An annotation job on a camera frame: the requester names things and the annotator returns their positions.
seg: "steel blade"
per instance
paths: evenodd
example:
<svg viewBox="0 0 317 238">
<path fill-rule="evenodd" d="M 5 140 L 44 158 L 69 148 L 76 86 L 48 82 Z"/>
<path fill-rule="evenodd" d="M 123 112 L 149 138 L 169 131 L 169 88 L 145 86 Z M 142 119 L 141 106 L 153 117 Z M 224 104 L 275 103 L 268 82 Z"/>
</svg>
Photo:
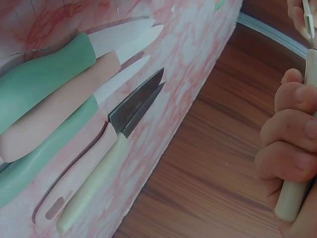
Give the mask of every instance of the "steel blade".
<svg viewBox="0 0 317 238">
<path fill-rule="evenodd" d="M 125 138 L 128 138 L 131 132 L 134 130 L 134 128 L 137 126 L 137 124 L 140 122 L 140 120 L 143 118 L 145 113 L 148 111 L 150 106 L 153 104 L 159 93 L 161 92 L 165 82 L 161 83 L 160 86 L 152 93 L 152 95 L 147 99 L 147 101 L 139 108 L 137 113 L 134 115 L 134 117 L 131 119 L 131 121 L 128 123 L 128 125 L 122 130 L 122 134 L 125 136 Z"/>
<path fill-rule="evenodd" d="M 121 132 L 128 125 L 138 109 L 157 89 L 163 74 L 164 68 L 161 68 L 130 93 L 129 96 L 109 113 L 109 122 L 111 122 L 117 133 Z"/>
<path fill-rule="evenodd" d="M 135 20 L 89 34 L 96 58 L 139 38 L 154 22 L 154 19 Z"/>
</svg>

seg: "paring knife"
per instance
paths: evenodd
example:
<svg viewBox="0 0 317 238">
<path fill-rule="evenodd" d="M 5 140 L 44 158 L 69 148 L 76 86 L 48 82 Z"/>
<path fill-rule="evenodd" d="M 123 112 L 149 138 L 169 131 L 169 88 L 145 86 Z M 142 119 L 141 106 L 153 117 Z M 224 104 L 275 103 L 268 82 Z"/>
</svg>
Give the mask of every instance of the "paring knife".
<svg viewBox="0 0 317 238">
<path fill-rule="evenodd" d="M 130 79 L 144 65 L 145 59 L 141 58 L 136 61 L 114 76 L 111 81 L 123 82 Z M 106 92 L 103 99 L 105 100 L 107 96 L 108 93 Z M 46 164 L 94 116 L 98 110 L 98 105 L 96 97 L 91 96 L 41 145 L 23 158 L 12 162 L 0 173 L 0 208 L 9 204 L 28 186 Z"/>
<path fill-rule="evenodd" d="M 34 150 L 119 71 L 121 64 L 150 45 L 162 29 L 162 25 L 148 28 L 134 41 L 121 46 L 115 52 L 108 53 L 104 56 L 105 60 L 99 58 L 99 62 L 47 96 L 0 135 L 0 157 L 9 163 Z M 125 81 L 106 83 L 99 92 L 102 94 L 110 90 L 114 92 L 124 83 Z M 97 98 L 103 98 L 103 95 L 98 92 L 95 95 Z"/>
<path fill-rule="evenodd" d="M 97 58 L 137 38 L 153 23 L 153 19 L 142 19 L 89 35 L 79 33 L 58 52 L 10 70 L 0 78 L 0 134 Z"/>
<path fill-rule="evenodd" d="M 114 123 L 107 124 L 98 142 L 75 162 L 43 200 L 35 216 L 35 223 L 39 227 L 45 228 L 50 225 L 54 218 L 60 214 L 67 202 L 115 143 L 117 140 L 116 131 L 122 131 L 129 124 L 141 106 L 158 88 L 163 73 L 164 68 L 149 77 L 116 107 L 115 113 L 109 115 Z"/>
<path fill-rule="evenodd" d="M 80 217 L 85 210 L 89 202 L 93 199 L 99 188 L 107 181 L 111 180 L 111 177 L 116 175 L 112 174 L 113 171 L 118 170 L 122 165 L 127 155 L 127 138 L 133 131 L 134 127 L 138 124 L 142 116 L 146 113 L 151 106 L 157 95 L 160 93 L 164 83 L 162 83 L 155 92 L 149 97 L 149 99 L 139 108 L 134 117 L 130 118 L 129 123 L 121 130 L 117 132 L 117 141 L 110 148 L 108 153 L 102 158 L 99 164 L 95 167 L 89 177 L 85 180 L 83 185 L 78 189 L 74 196 L 65 206 L 61 216 L 56 223 L 56 229 L 59 234 L 64 234 Z M 113 124 L 112 117 L 117 118 L 116 113 L 121 114 L 121 109 L 115 109 L 110 115 L 110 123 Z"/>
<path fill-rule="evenodd" d="M 305 26 L 310 35 L 311 48 L 307 52 L 306 69 L 305 69 L 305 84 L 312 84 L 317 86 L 317 49 L 314 47 L 315 28 L 313 16 L 311 15 L 309 3 L 303 0 Z M 294 222 L 301 209 L 303 202 L 313 183 L 295 183 L 284 181 L 281 194 L 278 198 L 275 214 L 276 216 L 286 222 Z"/>
</svg>

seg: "pink marble surface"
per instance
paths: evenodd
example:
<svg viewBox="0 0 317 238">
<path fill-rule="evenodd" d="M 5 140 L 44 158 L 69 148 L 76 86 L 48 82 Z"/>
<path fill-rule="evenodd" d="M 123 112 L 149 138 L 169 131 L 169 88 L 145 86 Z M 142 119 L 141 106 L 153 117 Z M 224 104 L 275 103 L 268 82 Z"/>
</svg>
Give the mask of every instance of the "pink marble surface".
<svg viewBox="0 0 317 238">
<path fill-rule="evenodd" d="M 47 190 L 100 132 L 108 112 L 165 66 L 166 84 L 129 137 L 128 156 L 81 218 L 62 237 L 111 237 L 172 139 L 235 28 L 242 0 L 3 0 L 0 2 L 0 75 L 26 60 L 58 50 L 78 31 L 148 16 L 164 24 L 147 47 L 144 68 L 50 161 L 33 182 L 0 210 L 1 238 L 59 237 L 33 215 Z M 50 47 L 49 50 L 13 55 Z"/>
</svg>

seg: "wood grain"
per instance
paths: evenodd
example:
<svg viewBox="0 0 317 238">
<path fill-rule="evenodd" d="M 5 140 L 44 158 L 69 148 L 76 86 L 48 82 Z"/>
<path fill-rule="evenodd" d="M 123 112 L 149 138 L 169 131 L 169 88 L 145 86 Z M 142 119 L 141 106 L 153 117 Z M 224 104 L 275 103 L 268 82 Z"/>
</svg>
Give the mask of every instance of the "wood grain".
<svg viewBox="0 0 317 238">
<path fill-rule="evenodd" d="M 238 25 L 115 238 L 278 238 L 254 168 L 285 70 L 304 61 Z"/>
<path fill-rule="evenodd" d="M 309 47 L 309 43 L 296 31 L 293 21 L 287 15 L 286 0 L 244 0 L 241 11 Z"/>
</svg>

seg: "cream knife handle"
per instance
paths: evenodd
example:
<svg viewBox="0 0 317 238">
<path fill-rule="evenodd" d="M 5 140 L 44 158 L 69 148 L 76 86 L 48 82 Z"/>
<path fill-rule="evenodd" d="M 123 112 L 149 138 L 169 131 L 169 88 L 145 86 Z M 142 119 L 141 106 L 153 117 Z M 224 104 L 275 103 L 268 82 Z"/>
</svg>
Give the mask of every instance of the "cream knife handle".
<svg viewBox="0 0 317 238">
<path fill-rule="evenodd" d="M 127 153 L 127 139 L 122 133 L 117 134 L 117 141 L 102 158 L 86 181 L 70 199 L 59 217 L 56 228 L 59 234 L 64 234 L 84 212 L 94 198 L 99 188 L 106 182 L 111 184 L 111 177 L 120 168 Z"/>
<path fill-rule="evenodd" d="M 100 139 L 66 171 L 43 200 L 35 215 L 36 225 L 45 228 L 54 222 L 116 140 L 117 134 L 108 123 Z"/>
<path fill-rule="evenodd" d="M 317 86 L 317 50 L 314 49 L 310 49 L 307 52 L 305 84 Z M 309 185 L 309 182 L 294 183 L 284 181 L 275 207 L 275 214 L 279 219 L 286 222 L 295 221 Z"/>
</svg>

